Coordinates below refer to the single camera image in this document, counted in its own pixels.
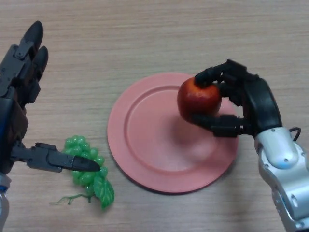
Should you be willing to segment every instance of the robotic arm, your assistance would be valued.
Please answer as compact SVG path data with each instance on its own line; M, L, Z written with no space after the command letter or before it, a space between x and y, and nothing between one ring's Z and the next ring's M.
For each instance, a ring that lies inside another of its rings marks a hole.
M28 120L25 106L34 103L39 81L48 62L48 50L41 47L43 26L35 22L20 44L13 44L0 64L0 232L9 214L6 191L10 187L11 171L16 161L30 168L59 173L63 169L96 172L100 166L90 159L59 152L54 145L36 143L25 148Z
M200 87L217 82L221 95L242 106L243 118L192 115L199 127L217 137L254 138L259 173L270 186L272 198L287 232L309 232L309 164L307 152L296 143L300 128L287 129L267 82L232 60L195 76ZM297 131L292 138L291 132Z

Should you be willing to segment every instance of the wood grain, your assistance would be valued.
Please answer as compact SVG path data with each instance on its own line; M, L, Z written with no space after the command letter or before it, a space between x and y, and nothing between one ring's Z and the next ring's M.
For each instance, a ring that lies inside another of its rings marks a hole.
M109 153L106 125L117 97L159 72L198 71L232 58L265 78L285 126L303 129L309 149L308 0L0 0L0 54L34 21L44 25L49 63L41 93L27 108L26 146L62 147L83 134L106 157L115 203L77 199L67 172L17 163L9 177L6 232L281 232L270 189L258 173L253 140L240 138L234 168L213 185L161 196L130 183Z

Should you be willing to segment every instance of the red apple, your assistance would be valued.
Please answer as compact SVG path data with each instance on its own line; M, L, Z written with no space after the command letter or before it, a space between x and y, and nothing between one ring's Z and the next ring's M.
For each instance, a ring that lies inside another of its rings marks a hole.
M190 115L212 115L218 113L222 96L216 85L200 88L195 85L194 77L186 80L179 88L177 105L181 117L190 122Z

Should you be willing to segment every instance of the plastic grapes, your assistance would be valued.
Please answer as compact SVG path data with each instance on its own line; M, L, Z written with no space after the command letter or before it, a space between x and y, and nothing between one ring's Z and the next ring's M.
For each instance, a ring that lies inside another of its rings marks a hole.
M114 190L110 182L107 180L108 169L104 167L104 157L100 156L98 149L90 147L90 144L83 136L75 135L66 139L63 153L82 156L95 161L100 165L99 172L78 172L71 171L73 176L73 183L85 188L86 194L78 194L71 197L63 197L59 202L52 204L59 204L63 200L69 200L69 204L77 197L86 197L90 202L93 196L96 196L101 201L101 208L105 209L114 201Z

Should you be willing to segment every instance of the plate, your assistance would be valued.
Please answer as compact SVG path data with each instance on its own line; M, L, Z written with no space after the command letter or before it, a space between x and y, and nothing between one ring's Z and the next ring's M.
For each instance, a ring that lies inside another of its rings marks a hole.
M238 138L216 138L185 122L177 93L192 77L176 72L146 77L124 91L108 121L112 156L129 179L149 190L184 194L218 179L237 155ZM219 114L235 114L223 99Z

